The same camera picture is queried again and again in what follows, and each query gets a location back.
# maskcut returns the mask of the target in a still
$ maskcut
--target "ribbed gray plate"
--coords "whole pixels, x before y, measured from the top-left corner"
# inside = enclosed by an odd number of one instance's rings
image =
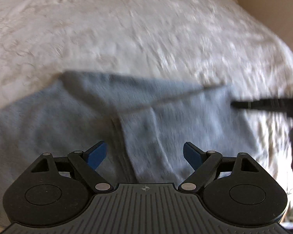
[[[56,227],[10,225],[4,234],[285,234],[279,224],[240,228],[210,215],[196,195],[180,193],[172,184],[120,184],[96,195],[74,220]]]

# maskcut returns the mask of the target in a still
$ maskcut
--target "triangular cutout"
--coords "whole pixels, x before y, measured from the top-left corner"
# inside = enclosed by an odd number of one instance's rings
[[[33,169],[32,173],[41,173],[49,171],[48,161],[46,159],[42,159]]]
[[[258,173],[257,168],[247,158],[242,159],[241,171]]]

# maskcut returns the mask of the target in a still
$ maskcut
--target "white object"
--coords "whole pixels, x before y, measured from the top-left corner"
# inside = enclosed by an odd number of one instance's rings
[[[238,99],[293,94],[293,53],[233,0],[1,0],[0,108],[66,69],[233,83]],[[289,191],[289,121],[248,118],[256,159]]]

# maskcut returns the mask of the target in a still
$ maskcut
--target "folded fabric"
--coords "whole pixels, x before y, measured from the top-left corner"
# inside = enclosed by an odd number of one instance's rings
[[[230,109],[232,98],[229,86],[63,73],[0,111],[0,225],[9,224],[5,190],[43,152],[66,156],[103,140],[108,154],[97,172],[113,185],[176,186],[193,172],[183,158],[186,141],[225,156],[255,155],[255,138],[244,114]]]

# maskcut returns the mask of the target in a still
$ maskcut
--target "metal screw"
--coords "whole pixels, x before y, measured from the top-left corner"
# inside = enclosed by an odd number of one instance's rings
[[[109,190],[111,186],[108,183],[98,183],[96,184],[95,188],[96,190],[106,191],[106,190]]]
[[[194,190],[194,189],[196,189],[196,185],[195,184],[193,184],[193,183],[183,183],[182,185],[181,185],[181,188],[183,189],[183,190],[187,190],[187,191],[191,191],[191,190]]]

